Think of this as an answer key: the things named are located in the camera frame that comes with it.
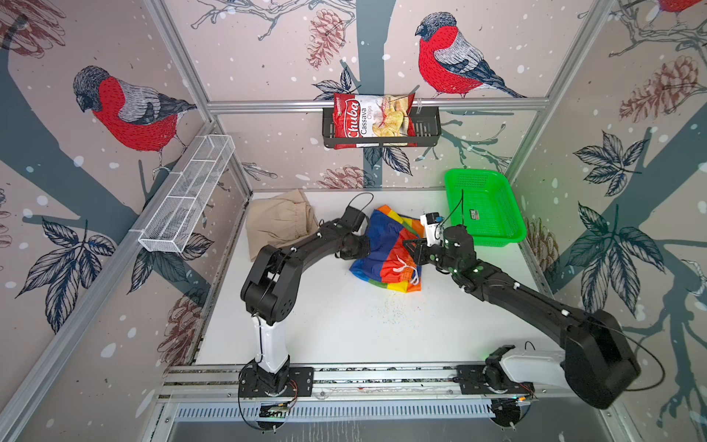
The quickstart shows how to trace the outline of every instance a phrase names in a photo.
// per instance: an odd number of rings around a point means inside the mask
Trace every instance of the white wire mesh basket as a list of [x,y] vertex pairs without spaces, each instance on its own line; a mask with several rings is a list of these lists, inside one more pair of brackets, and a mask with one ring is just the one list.
[[147,223],[138,241],[150,252],[184,251],[235,146],[228,135],[206,135]]

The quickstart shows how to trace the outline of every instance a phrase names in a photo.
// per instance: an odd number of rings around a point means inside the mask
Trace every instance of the green plastic basket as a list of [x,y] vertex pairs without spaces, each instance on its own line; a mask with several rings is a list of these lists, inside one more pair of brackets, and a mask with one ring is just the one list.
[[[452,211],[464,190],[464,225],[474,245],[503,247],[525,239],[525,223],[508,180],[495,170],[451,169],[444,175],[447,203]],[[462,204],[448,226],[462,224]]]

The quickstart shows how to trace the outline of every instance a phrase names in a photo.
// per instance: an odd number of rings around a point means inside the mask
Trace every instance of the white table surface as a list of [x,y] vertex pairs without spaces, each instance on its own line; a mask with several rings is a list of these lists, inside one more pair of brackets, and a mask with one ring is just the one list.
[[[360,192],[306,192],[317,219],[337,218]],[[377,191],[364,210],[384,204],[407,216],[449,213],[444,191]],[[256,193],[255,199],[277,193]],[[369,196],[361,196],[361,207]],[[255,332],[240,290],[252,266],[241,231],[223,280],[197,364],[245,364],[255,356]],[[537,289],[520,248],[477,247],[479,259],[494,264],[520,283]],[[535,327],[508,311],[465,294],[431,265],[423,266],[422,291],[382,289],[349,272],[352,261],[327,256],[302,274],[297,301],[285,319],[287,346],[295,364],[482,361],[504,344],[559,347]]]

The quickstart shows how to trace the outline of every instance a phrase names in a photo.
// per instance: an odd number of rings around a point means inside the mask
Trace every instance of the bird head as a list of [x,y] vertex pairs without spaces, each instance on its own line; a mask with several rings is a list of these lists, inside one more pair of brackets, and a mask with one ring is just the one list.
[[76,75],[74,78],[74,94],[81,112],[85,112],[86,109],[93,109],[96,112],[103,110],[98,88],[103,80],[109,77],[108,72],[98,66],[87,66]]
[[448,12],[433,12],[422,20],[420,26],[417,27],[415,35],[419,35],[422,40],[428,42],[439,28],[456,25],[457,19],[452,14]]

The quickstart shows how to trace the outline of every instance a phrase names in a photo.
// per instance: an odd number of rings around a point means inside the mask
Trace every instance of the beige cloth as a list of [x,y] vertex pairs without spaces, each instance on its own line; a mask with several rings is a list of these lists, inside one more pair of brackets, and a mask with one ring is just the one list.
[[254,199],[248,207],[245,230],[250,261],[266,244],[281,248],[294,244],[319,228],[314,209],[301,190],[269,199]]

